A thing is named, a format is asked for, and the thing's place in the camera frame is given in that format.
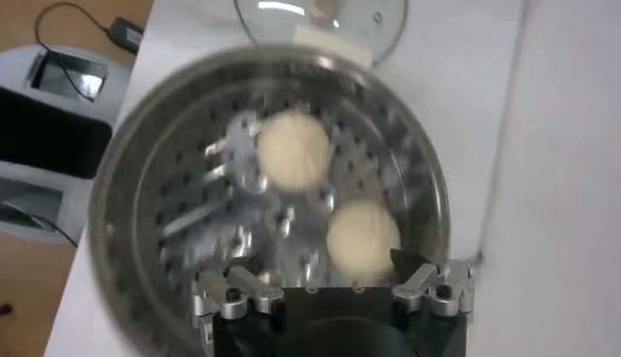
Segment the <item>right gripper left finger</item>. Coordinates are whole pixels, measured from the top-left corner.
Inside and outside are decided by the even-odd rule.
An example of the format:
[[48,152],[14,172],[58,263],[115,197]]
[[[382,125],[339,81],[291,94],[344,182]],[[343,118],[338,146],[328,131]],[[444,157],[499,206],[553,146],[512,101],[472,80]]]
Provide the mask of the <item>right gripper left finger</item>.
[[242,265],[198,274],[192,286],[194,323],[202,341],[214,340],[214,320],[240,322],[252,313],[280,325],[285,316],[284,290],[274,287]]

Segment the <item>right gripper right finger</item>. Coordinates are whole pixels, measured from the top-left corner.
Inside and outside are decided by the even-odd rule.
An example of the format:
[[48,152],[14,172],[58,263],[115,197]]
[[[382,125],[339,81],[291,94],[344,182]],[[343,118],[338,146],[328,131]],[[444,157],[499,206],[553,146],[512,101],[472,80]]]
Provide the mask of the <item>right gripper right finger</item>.
[[406,321],[425,306],[436,317],[464,314],[474,320],[478,257],[436,264],[413,250],[391,248],[390,258],[398,277],[391,288],[394,321]]

